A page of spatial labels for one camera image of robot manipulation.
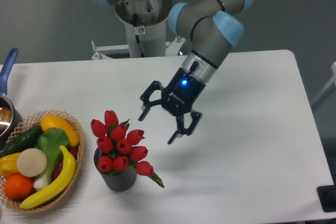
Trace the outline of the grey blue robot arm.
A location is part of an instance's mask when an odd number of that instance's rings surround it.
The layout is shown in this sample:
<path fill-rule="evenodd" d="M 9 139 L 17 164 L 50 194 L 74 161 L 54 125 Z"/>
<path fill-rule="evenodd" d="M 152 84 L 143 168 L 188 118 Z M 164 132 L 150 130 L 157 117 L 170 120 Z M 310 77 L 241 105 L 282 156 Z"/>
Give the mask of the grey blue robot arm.
<path fill-rule="evenodd" d="M 176 118 L 174 138 L 191 135 L 202 117 L 193 103 L 244 33 L 235 15 L 254 0 L 201 0 L 196 4 L 172 0 L 95 0 L 113 6 L 123 21 L 132 58 L 165 56 L 166 29 L 192 44 L 169 84 L 154 81 L 141 95 L 141 118 L 160 105 Z"/>

